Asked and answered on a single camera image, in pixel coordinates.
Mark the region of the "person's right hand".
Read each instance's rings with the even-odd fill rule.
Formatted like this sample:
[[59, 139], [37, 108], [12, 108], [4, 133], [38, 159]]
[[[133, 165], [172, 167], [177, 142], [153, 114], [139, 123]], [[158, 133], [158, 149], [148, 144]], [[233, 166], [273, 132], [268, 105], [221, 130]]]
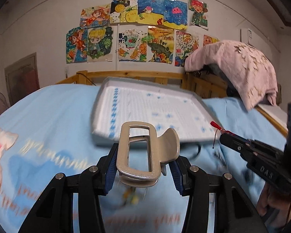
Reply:
[[260, 216], [267, 213], [267, 206], [279, 211], [270, 223], [271, 227], [282, 227], [291, 220], [291, 196], [287, 196], [265, 183], [256, 205]]

